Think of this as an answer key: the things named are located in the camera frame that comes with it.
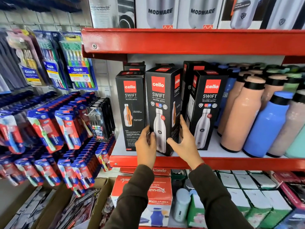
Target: hand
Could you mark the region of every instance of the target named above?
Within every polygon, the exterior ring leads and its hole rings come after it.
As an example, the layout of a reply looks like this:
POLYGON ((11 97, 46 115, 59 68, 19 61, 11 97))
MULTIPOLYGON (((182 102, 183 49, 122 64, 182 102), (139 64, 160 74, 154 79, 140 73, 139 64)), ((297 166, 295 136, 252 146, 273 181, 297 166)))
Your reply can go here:
POLYGON ((142 130, 139 139, 135 143, 135 149, 138 155, 138 165, 147 165, 153 169, 156 161, 157 143, 155 133, 152 132, 150 138, 147 138, 146 135, 148 133, 149 125, 142 130))
POLYGON ((180 115, 180 124, 182 126, 182 129, 180 129, 180 134, 183 138, 181 143, 176 143, 172 138, 168 138, 166 142, 173 148, 180 158, 188 163, 191 169, 196 169, 197 166, 204 163, 204 161, 201 159, 198 153, 195 138, 189 131, 189 128, 186 125, 182 115, 180 115))

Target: blue bottle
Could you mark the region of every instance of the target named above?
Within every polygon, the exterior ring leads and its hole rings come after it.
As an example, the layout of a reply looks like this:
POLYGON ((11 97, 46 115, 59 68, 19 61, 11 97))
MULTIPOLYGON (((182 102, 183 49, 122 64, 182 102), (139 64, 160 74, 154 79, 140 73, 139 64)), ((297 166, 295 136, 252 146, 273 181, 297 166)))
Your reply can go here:
POLYGON ((287 149, 285 155, 288 158, 305 158, 305 126, 301 129, 292 144, 287 149))
POLYGON ((214 128, 218 128, 218 124, 220 122, 224 108, 226 107, 228 94, 231 91, 231 89, 233 88, 239 72, 240 72, 239 68, 231 67, 231 68, 227 69, 227 74, 229 75, 229 78, 228 78, 226 87, 224 88, 224 94, 223 94, 221 102, 220 102, 218 117, 216 119, 216 122, 214 123, 214 128))
POLYGON ((250 157, 266 155, 286 120, 286 111, 292 92, 274 92, 266 108, 261 111, 248 135, 243 151, 250 157))
POLYGON ((164 215, 162 215, 162 208, 154 207, 153 213, 150 217, 151 226, 152 227, 162 227, 163 218, 164 218, 164 215))

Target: shield logo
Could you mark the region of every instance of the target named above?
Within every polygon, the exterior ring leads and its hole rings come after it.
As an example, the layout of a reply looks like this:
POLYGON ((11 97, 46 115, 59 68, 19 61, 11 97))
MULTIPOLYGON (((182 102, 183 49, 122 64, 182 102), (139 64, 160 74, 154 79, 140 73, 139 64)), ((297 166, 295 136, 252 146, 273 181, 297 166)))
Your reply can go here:
POLYGON ((247 13, 242 13, 242 14, 240 15, 240 17, 241 17, 242 19, 244 19, 244 18, 246 17, 246 15, 247 15, 247 13))
POLYGON ((284 24, 284 22, 286 21, 286 19, 284 19, 284 18, 282 18, 278 23, 280 24, 280 26, 281 25, 283 25, 284 24))

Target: person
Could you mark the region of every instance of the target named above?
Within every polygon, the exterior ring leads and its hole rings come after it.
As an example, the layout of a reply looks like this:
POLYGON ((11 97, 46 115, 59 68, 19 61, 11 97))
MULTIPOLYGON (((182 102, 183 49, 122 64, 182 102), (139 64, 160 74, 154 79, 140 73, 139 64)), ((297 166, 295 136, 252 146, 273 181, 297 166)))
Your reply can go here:
MULTIPOLYGON (((227 189, 222 185, 212 169, 204 163, 195 145, 195 138, 189 131, 182 116, 181 143, 172 138, 167 143, 188 163, 192 171, 189 179, 197 191, 205 209, 208 229, 253 229, 231 200, 227 189)), ((156 160, 156 138, 152 132, 147 142, 149 126, 143 129, 135 143, 138 166, 131 179, 123 188, 116 208, 113 210, 104 229, 138 228, 140 217, 148 204, 147 192, 154 181, 153 166, 156 160)))

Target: shelf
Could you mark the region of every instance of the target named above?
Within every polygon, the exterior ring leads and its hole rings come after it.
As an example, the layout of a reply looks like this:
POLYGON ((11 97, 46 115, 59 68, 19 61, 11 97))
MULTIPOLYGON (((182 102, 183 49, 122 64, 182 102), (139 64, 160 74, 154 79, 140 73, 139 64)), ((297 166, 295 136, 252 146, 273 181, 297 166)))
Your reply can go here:
POLYGON ((126 61, 127 54, 305 55, 305 30, 84 28, 83 55, 126 61))
MULTIPOLYGON (((214 130, 209 149, 200 150, 199 154, 212 169, 221 170, 275 170, 275 171, 298 171, 305 169, 305 159, 294 159, 282 156, 281 158, 250 158, 242 151, 229 153, 220 145, 220 137, 214 130)), ((110 156, 112 167, 136 167, 137 153, 126 151, 123 131, 120 132, 117 142, 110 156)), ((157 168, 189 169, 188 164, 183 161, 176 152, 171 157, 157 153, 155 162, 157 168)))

